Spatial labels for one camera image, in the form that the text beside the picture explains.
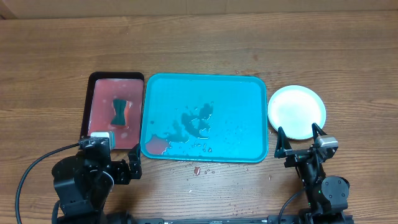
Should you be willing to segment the light blue plate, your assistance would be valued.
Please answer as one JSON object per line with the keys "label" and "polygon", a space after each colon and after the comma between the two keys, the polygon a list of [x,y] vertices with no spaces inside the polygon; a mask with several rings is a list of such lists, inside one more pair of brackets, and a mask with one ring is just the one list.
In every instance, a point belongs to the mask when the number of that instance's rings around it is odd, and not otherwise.
{"label": "light blue plate", "polygon": [[267,115],[274,129],[281,127],[285,135],[294,140],[313,136],[312,124],[320,128],[326,123],[326,107],[311,89],[289,85],[277,90],[268,102]]}

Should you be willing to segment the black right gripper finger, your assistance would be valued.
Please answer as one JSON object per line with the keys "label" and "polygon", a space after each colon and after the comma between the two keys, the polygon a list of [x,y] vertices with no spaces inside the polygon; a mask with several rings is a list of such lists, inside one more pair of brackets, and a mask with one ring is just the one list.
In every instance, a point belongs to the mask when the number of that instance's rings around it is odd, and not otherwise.
{"label": "black right gripper finger", "polygon": [[277,144],[274,152],[275,158],[283,158],[290,156],[292,153],[292,147],[289,143],[289,140],[282,128],[279,127],[277,130]]}
{"label": "black right gripper finger", "polygon": [[321,127],[317,123],[312,124],[312,134],[313,134],[313,139],[316,140],[317,137],[319,136],[324,136],[326,135],[326,132],[322,130]]}

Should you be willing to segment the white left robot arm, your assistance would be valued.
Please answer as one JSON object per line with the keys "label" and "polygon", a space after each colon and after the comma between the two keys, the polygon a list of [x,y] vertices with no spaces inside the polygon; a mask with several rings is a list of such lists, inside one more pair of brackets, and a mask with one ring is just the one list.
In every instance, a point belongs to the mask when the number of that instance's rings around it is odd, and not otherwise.
{"label": "white left robot arm", "polygon": [[109,138],[81,139],[78,146],[76,155],[62,159],[52,169],[59,197],[52,223],[136,223],[129,212],[105,214],[104,205],[115,185],[141,178],[141,145],[129,151],[128,161],[111,160]]}

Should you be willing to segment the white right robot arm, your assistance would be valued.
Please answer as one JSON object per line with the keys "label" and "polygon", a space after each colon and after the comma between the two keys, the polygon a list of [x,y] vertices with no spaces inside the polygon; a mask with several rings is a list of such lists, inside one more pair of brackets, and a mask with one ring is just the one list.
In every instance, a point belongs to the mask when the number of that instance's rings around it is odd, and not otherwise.
{"label": "white right robot arm", "polygon": [[[276,158],[284,158],[286,168],[293,167],[303,189],[293,194],[282,206],[278,216],[268,217],[276,223],[353,223],[348,208],[349,182],[339,176],[326,176],[322,164],[331,159],[338,149],[338,141],[325,133],[319,125],[312,124],[313,144],[308,149],[293,150],[283,128],[278,128]],[[297,215],[284,215],[286,207],[298,196],[305,194],[308,208]]]}

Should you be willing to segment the green and orange sponge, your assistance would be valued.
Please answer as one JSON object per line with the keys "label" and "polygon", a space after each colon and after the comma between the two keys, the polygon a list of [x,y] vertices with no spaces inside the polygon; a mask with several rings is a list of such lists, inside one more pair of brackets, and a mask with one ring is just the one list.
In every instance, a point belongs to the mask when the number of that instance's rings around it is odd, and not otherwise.
{"label": "green and orange sponge", "polygon": [[129,110],[132,106],[132,102],[123,99],[114,99],[114,117],[111,120],[112,126],[126,127],[128,123]]}

